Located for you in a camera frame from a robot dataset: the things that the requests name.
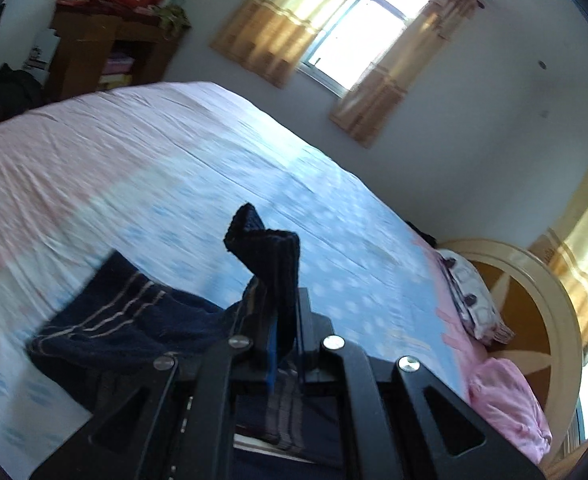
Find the navy striped knit sweater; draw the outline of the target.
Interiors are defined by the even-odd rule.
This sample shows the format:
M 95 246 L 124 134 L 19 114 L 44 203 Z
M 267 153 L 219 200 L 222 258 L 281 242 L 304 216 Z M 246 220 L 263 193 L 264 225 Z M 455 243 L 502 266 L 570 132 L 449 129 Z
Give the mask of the navy striped knit sweater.
M 256 208 L 245 204 L 223 243 L 253 274 L 230 307 L 154 282 L 112 252 L 80 294 L 28 340 L 28 358 L 95 412 L 160 356 L 199 358 L 215 342 L 238 333 L 245 315 L 273 307 L 287 325 L 277 331 L 279 340 L 269 353 L 269 392 L 239 399 L 239 429 L 304 460 L 341 467 L 335 402 L 300 390 L 303 360 L 296 352 L 294 310 L 299 236 L 267 228 Z

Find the pink pillow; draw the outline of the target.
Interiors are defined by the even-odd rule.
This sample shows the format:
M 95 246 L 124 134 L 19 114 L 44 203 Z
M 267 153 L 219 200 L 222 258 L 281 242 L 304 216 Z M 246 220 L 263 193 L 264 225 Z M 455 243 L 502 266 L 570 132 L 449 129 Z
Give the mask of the pink pillow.
M 553 441 L 548 420 L 524 375 L 507 359 L 490 358 L 469 379 L 472 408 L 534 464 Z

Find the patterned white pillow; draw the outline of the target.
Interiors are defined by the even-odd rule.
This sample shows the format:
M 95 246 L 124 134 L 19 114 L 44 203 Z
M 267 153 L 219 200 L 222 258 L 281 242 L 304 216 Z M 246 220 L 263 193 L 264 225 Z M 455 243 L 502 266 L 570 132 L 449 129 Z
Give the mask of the patterned white pillow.
M 486 347 L 508 344 L 514 337 L 513 330 L 503 322 L 475 266 L 449 249 L 437 249 L 436 254 L 466 333 Z

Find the cream wooden headboard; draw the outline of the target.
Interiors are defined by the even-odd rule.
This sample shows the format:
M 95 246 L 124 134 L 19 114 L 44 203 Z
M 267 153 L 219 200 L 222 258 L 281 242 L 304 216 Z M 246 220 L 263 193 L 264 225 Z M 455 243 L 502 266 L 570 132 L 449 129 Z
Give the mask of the cream wooden headboard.
M 488 354 L 511 360 L 544 409 L 553 437 L 541 461 L 546 468 L 571 427 L 582 381 L 582 340 L 571 299 L 548 266 L 526 249 L 484 238 L 449 240 L 440 247 L 474 264 L 515 333 L 510 344 L 494 344 Z

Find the pink blue bed sheet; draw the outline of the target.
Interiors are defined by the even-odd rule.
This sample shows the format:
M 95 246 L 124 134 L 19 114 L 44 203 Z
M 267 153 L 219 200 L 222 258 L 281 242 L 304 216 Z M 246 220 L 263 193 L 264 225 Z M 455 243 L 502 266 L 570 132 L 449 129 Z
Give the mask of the pink blue bed sheet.
M 30 476 L 88 412 L 30 363 L 27 339 L 110 252 L 146 278 L 233 304 L 223 245 L 254 205 L 297 233 L 311 307 L 371 356 L 410 354 L 464 394 L 473 355 L 437 256 L 356 176 L 211 82 L 80 96 L 0 124 L 0 466 Z

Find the right tan curtain panel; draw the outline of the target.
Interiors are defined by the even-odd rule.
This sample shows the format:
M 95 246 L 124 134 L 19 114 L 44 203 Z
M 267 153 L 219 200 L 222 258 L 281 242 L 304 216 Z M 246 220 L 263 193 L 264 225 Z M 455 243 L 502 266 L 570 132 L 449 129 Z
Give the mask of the right tan curtain panel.
M 477 0 L 428 0 L 382 58 L 337 102 L 331 121 L 370 148 L 420 73 L 477 8 Z

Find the tan curtain panel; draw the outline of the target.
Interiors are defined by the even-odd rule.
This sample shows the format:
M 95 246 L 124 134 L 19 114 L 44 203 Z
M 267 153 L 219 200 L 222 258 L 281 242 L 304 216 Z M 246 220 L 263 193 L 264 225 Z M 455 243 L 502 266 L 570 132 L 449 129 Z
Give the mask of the tan curtain panel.
M 348 0 L 245 0 L 210 47 L 282 88 L 308 48 Z
M 331 121 L 370 148 L 420 73 L 477 8 L 477 0 L 428 0 L 382 58 L 337 102 Z

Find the brown wooden cabinet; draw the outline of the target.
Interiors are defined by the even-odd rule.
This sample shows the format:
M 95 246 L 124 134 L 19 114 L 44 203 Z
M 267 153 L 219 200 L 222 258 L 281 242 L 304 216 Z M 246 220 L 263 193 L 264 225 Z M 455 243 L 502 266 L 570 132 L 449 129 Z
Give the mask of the brown wooden cabinet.
M 160 81 L 189 30 L 170 32 L 156 16 L 122 18 L 61 2 L 56 4 L 51 29 L 59 43 L 45 92 L 54 102 L 96 91 L 100 78 L 118 67 L 134 86 Z

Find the left tan curtain panel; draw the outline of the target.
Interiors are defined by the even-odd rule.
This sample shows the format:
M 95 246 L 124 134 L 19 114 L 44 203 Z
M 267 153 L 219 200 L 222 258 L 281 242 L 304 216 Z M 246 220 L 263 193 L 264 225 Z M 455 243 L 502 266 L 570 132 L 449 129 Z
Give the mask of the left tan curtain panel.
M 308 48 L 348 0 L 245 0 L 210 47 L 282 88 Z

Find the green plant on cabinet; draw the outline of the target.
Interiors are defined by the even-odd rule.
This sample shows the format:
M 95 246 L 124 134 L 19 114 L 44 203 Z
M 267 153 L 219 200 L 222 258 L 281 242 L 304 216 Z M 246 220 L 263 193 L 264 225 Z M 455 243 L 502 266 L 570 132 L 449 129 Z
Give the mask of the green plant on cabinet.
M 156 9 L 159 28 L 168 38 L 179 38 L 191 28 L 191 22 L 182 6 L 168 4 Z

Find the bright window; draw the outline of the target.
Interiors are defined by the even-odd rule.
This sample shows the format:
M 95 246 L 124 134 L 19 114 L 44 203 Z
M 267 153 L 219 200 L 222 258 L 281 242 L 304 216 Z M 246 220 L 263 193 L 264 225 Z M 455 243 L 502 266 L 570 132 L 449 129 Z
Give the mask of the bright window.
M 337 96 L 394 44 L 428 0 L 348 0 L 313 40 L 300 70 Z

